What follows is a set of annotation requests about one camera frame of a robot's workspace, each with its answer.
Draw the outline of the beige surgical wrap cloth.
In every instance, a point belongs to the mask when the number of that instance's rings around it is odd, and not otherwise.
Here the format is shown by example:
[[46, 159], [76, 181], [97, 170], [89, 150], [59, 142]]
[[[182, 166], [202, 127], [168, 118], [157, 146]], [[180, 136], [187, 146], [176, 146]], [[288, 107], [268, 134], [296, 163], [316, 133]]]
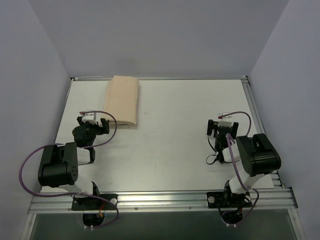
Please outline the beige surgical wrap cloth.
[[132, 76], [115, 75], [107, 84], [103, 117], [112, 124], [137, 126], [139, 80]]

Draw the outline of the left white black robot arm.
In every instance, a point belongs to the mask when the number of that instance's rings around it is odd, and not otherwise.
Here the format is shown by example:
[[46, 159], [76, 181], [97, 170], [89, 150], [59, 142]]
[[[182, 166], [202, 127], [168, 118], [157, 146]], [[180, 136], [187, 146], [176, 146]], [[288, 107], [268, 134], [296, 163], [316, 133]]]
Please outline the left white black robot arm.
[[80, 176], [79, 166], [95, 162], [94, 141], [97, 136], [110, 133], [110, 121], [101, 118], [98, 122], [94, 113], [79, 116], [77, 121], [78, 126], [72, 130], [72, 142], [44, 147], [38, 169], [38, 182], [43, 187], [80, 194], [83, 204], [88, 209], [95, 210], [100, 206], [101, 194], [94, 182]]

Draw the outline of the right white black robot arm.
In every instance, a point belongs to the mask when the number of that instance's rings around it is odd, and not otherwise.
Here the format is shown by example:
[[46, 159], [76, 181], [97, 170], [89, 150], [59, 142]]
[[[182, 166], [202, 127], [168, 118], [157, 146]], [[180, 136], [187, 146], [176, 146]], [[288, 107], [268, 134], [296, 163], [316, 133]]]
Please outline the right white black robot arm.
[[214, 144], [208, 143], [213, 150], [213, 161], [207, 165], [218, 162], [235, 167], [241, 163], [235, 169], [235, 177], [224, 185], [221, 198], [230, 207], [241, 201], [248, 203], [249, 190], [255, 183], [281, 167], [281, 158], [264, 133], [238, 136], [238, 127], [237, 122], [210, 119], [206, 130], [207, 140], [214, 138]]

